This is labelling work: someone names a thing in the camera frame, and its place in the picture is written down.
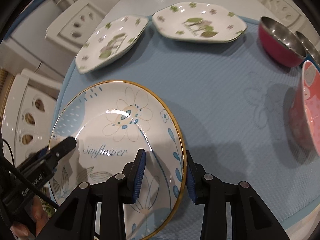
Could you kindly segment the round sunflower plate gold rim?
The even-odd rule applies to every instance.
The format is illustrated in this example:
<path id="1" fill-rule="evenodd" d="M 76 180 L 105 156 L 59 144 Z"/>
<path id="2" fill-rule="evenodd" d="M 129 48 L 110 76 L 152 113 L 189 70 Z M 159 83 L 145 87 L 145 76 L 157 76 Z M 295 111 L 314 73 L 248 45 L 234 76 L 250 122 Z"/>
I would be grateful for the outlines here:
<path id="1" fill-rule="evenodd" d="M 92 85 L 61 112 L 49 146 L 69 136 L 76 148 L 60 160 L 50 180 L 58 204 L 80 182 L 97 184 L 121 172 L 144 149 L 139 198 L 124 206 L 126 236 L 148 239 L 164 228 L 182 198 L 186 151 L 177 121 L 155 93 L 131 81 Z"/>

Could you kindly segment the square floral plate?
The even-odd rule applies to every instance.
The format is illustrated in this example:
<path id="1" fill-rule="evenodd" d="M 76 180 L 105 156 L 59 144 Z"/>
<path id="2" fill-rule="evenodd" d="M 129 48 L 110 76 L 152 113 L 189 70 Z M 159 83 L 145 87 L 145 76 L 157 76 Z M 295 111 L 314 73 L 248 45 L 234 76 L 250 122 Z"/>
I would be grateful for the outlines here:
<path id="1" fill-rule="evenodd" d="M 153 14 L 152 22 L 166 38 L 195 43 L 233 42 L 247 29 L 234 12 L 197 2 L 180 2 L 159 10 Z"/>
<path id="2" fill-rule="evenodd" d="M 79 74 L 108 66 L 126 54 L 149 23 L 148 17 L 127 15 L 95 31 L 75 57 Z"/>

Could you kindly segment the white chair near left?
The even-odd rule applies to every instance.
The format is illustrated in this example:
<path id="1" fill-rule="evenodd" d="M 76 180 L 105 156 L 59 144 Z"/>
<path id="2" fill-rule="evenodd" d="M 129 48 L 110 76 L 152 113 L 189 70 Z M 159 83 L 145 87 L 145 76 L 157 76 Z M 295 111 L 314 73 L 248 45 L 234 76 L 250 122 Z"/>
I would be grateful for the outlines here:
<path id="1" fill-rule="evenodd" d="M 5 157 L 15 166 L 48 146 L 62 83 L 24 69 L 14 78 L 1 124 Z"/>

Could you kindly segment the white chair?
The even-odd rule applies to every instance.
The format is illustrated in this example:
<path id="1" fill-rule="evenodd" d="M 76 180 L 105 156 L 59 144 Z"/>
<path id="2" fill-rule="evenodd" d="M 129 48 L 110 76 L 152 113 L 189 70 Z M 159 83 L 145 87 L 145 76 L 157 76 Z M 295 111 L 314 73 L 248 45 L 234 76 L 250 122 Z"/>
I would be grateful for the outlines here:
<path id="1" fill-rule="evenodd" d="M 304 16 L 285 0 L 263 0 L 263 5 L 276 16 L 279 22 L 292 31 L 302 27 L 305 21 Z"/>
<path id="2" fill-rule="evenodd" d="M 105 16 L 93 2 L 77 0 L 50 24 L 45 39 L 77 54 Z"/>
<path id="3" fill-rule="evenodd" d="M 24 69 L 14 78 L 1 124 L 5 157 L 15 166 L 48 146 L 62 83 Z"/>

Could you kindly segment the light blue table mat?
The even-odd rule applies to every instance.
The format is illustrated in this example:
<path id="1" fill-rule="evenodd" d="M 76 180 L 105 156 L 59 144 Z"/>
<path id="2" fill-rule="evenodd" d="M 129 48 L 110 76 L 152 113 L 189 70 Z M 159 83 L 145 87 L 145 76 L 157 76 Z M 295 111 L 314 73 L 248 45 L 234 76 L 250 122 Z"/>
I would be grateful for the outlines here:
<path id="1" fill-rule="evenodd" d="M 319 156 L 299 147 L 289 128 L 300 74 L 267 56 L 255 20 L 225 44 L 173 41 L 150 24 L 107 67 L 79 74 L 71 63 L 54 117 L 95 83 L 139 83 L 167 104 L 196 162 L 222 181 L 249 182 L 291 239 L 308 239 L 319 223 Z"/>

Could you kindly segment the pink doll pattern bowl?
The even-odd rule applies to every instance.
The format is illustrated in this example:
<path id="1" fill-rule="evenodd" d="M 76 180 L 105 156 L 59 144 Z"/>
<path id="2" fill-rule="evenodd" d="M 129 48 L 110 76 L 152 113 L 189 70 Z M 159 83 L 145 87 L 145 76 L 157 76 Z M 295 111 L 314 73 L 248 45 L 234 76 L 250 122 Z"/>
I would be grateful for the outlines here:
<path id="1" fill-rule="evenodd" d="M 319 153 L 319 70 L 309 60 L 302 66 L 302 75 L 289 110 L 289 126 L 295 141 L 306 150 Z"/>

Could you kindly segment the white chair far left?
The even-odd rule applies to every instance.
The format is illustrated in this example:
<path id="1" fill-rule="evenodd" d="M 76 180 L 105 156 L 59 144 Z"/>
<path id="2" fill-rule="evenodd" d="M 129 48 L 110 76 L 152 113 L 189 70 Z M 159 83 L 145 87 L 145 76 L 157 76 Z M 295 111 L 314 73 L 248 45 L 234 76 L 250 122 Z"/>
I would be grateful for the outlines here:
<path id="1" fill-rule="evenodd" d="M 50 24 L 45 39 L 77 54 L 105 16 L 93 2 L 77 0 Z"/>

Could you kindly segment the red steel bowl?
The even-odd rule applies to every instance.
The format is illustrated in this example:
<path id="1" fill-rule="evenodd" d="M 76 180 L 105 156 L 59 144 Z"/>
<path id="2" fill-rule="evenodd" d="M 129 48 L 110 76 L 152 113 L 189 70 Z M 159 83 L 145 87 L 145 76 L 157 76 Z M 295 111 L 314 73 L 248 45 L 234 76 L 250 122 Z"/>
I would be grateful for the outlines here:
<path id="1" fill-rule="evenodd" d="M 272 18 L 266 16 L 260 18 L 258 35 L 267 54 L 284 67 L 296 67 L 308 55 L 298 37 L 285 25 Z"/>

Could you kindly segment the blue steel bowl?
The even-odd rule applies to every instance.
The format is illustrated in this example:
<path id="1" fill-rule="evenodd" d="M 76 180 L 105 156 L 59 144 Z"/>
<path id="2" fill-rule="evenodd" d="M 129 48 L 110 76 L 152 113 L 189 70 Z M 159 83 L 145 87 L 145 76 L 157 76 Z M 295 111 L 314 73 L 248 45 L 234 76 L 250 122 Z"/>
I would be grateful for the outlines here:
<path id="1" fill-rule="evenodd" d="M 317 69 L 319 69 L 319 52 L 316 50 L 316 47 L 311 43 L 311 41 L 305 36 L 303 35 L 301 32 L 297 31 L 296 32 L 296 36 L 299 38 L 300 42 L 303 44 L 304 48 L 307 51 L 307 57 L 306 60 L 311 61 L 316 67 Z"/>

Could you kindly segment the white chair far right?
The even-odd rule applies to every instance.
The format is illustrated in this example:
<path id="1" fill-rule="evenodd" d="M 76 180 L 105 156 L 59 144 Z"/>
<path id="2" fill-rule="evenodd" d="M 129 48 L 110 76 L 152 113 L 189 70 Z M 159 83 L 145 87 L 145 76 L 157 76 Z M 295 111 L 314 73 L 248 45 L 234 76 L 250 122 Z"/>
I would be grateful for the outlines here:
<path id="1" fill-rule="evenodd" d="M 263 5 L 276 16 L 279 22 L 292 31 L 302 27 L 305 21 L 304 16 L 285 0 L 263 0 Z"/>

